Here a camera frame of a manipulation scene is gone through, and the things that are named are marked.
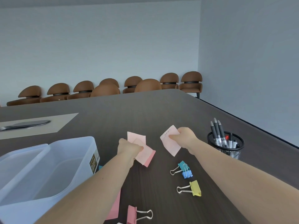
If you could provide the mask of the person's left hand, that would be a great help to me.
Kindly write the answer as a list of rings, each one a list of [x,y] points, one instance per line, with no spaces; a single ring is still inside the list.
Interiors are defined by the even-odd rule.
[[[118,142],[118,150],[117,155],[124,155],[128,157],[130,160],[134,161],[132,159],[132,145],[136,145],[134,143],[130,143],[129,141],[121,138]]]

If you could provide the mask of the pink written sticky note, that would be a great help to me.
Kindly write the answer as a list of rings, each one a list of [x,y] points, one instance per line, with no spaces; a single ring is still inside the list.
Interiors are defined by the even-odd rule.
[[[179,134],[180,133],[177,130],[177,128],[174,125],[172,125],[160,136],[163,146],[174,157],[181,149],[181,146],[176,141],[170,139],[169,135],[179,135]]]

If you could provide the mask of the pink sticky note pad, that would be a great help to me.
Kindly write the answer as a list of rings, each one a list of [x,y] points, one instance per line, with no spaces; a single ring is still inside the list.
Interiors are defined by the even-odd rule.
[[[146,136],[139,135],[133,132],[127,132],[127,140],[130,143],[143,147],[143,150],[138,153],[135,159],[140,164],[148,167],[156,151],[146,145]]]

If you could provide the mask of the person's right forearm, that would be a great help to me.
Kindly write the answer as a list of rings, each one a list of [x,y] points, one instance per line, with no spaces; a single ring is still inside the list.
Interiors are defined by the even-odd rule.
[[[188,149],[226,197],[252,224],[299,224],[299,190],[199,139]]]

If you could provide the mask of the person's left forearm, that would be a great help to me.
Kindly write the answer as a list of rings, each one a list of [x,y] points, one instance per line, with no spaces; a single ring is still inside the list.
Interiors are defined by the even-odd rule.
[[[35,224],[103,224],[133,165],[136,154],[121,152],[80,184]]]

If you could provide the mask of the teal binder clip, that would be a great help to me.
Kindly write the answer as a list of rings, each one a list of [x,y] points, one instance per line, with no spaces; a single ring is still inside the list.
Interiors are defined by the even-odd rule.
[[[189,172],[189,169],[189,166],[184,161],[181,161],[180,163],[178,163],[178,166],[175,169],[170,170],[170,174],[175,175],[176,173],[180,172]]]

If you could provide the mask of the grey black pen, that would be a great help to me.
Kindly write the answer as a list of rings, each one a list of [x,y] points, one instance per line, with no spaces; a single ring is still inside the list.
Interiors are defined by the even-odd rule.
[[[218,122],[219,131],[220,131],[220,136],[221,136],[221,139],[222,139],[222,147],[229,148],[228,142],[225,138],[225,133],[224,133],[222,124],[219,120],[217,120],[217,122]]]
[[[217,135],[217,133],[216,133],[215,126],[214,126],[214,124],[213,124],[212,121],[210,121],[210,124],[211,124],[211,131],[212,131],[212,135],[213,135],[215,144],[216,144],[217,146],[220,146],[219,138],[218,138],[218,135]]]
[[[220,134],[219,124],[218,124],[218,121],[217,121],[216,118],[214,118],[214,126],[215,126],[215,130],[216,130],[216,133],[217,133],[217,136],[218,136],[219,145],[221,147],[224,147],[224,143],[222,141],[222,137],[221,137],[221,134]]]

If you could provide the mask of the yellow binder clip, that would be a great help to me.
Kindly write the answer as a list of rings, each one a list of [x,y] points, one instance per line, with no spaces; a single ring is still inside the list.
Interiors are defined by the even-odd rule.
[[[198,196],[198,197],[202,196],[202,192],[197,180],[189,182],[188,186],[184,186],[184,187],[178,186],[176,188],[176,191],[179,194],[185,192],[185,193],[192,193],[193,196]]]

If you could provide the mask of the row of brown chairs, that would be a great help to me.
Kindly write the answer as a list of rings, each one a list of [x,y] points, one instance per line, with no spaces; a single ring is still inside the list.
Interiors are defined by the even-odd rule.
[[[122,93],[128,94],[165,89],[179,89],[185,93],[195,93],[196,97],[199,99],[203,89],[202,81],[203,77],[198,71],[186,72],[181,78],[181,84],[179,84],[178,75],[173,72],[163,75],[160,81],[156,79],[143,80],[139,76],[131,76],[125,80],[125,88]],[[121,94],[118,81],[113,78],[102,80],[97,87],[94,87],[94,84],[91,81],[81,81],[74,87],[73,94],[69,93],[69,86],[66,83],[57,83],[51,86],[47,91],[47,95],[49,96],[42,98],[42,91],[39,86],[29,86],[21,91],[18,95],[18,100],[7,102],[7,106]]]

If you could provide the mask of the clear plastic storage box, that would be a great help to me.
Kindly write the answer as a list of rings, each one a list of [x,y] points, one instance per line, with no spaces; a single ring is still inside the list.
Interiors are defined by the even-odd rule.
[[[65,139],[34,147],[39,151],[0,193],[0,207],[18,203],[52,207],[91,177],[99,162],[91,136]]]

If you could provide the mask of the thin pink sticky pad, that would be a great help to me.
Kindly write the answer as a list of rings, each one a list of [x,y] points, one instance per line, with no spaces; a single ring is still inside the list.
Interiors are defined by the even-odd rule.
[[[121,197],[121,190],[119,191],[115,202],[105,220],[117,219],[119,215],[119,206],[120,206],[120,197]]]

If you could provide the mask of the black mesh pen holder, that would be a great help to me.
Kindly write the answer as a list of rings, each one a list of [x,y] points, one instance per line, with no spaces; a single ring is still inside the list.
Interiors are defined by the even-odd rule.
[[[232,145],[235,145],[235,148],[225,148],[225,147],[218,146],[215,143],[215,139],[213,138],[212,132],[208,133],[208,135],[207,135],[207,143],[210,146],[212,146],[213,148],[215,148],[216,150],[218,150],[232,158],[239,159],[241,150],[245,147],[244,140],[239,135],[236,135],[234,133],[231,133],[228,131],[224,131],[224,133],[225,133],[225,136],[227,137],[227,139],[229,139],[230,135],[232,136],[231,137]]]

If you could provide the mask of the pink binder clip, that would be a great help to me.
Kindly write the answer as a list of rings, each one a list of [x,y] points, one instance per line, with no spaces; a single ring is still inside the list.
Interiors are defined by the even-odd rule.
[[[138,213],[146,214],[146,216],[138,218],[137,217]],[[139,211],[139,210],[137,210],[137,207],[133,207],[131,205],[128,206],[126,224],[137,224],[137,222],[142,220],[142,219],[151,220],[152,218],[153,218],[153,211],[152,210]]]

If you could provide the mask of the beige table mat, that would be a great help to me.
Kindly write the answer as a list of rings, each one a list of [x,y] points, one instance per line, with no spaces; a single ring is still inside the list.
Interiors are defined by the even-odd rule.
[[[22,123],[22,122],[50,120],[50,123],[41,125],[41,126],[0,132],[0,140],[32,136],[32,135],[56,133],[77,115],[78,115],[78,113],[71,113],[71,114],[65,114],[65,115],[0,122],[0,127],[4,127],[4,126],[14,125],[17,123]]]

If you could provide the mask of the clear plastic box lid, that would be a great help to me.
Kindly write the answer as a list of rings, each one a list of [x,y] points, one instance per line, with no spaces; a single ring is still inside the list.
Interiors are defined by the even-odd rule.
[[[9,152],[0,157],[0,197],[8,194],[50,151],[48,144]]]

